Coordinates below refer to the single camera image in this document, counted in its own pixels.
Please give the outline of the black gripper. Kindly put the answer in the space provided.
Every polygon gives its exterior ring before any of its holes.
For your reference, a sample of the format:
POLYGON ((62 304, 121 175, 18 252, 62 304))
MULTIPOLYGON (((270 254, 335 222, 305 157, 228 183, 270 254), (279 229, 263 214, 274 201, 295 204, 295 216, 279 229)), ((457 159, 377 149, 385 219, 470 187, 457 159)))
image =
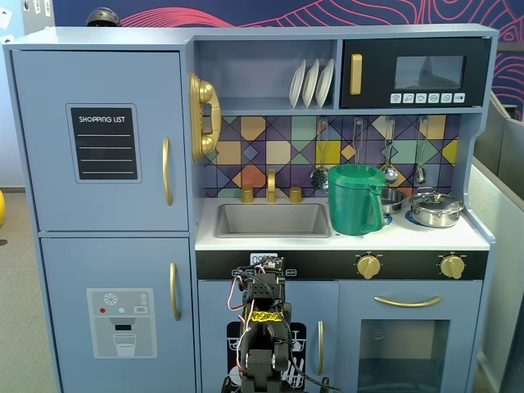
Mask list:
POLYGON ((233 307, 248 322, 291 322, 291 304, 286 302, 286 279, 278 272, 233 272, 233 288, 242 292, 242 303, 233 307))

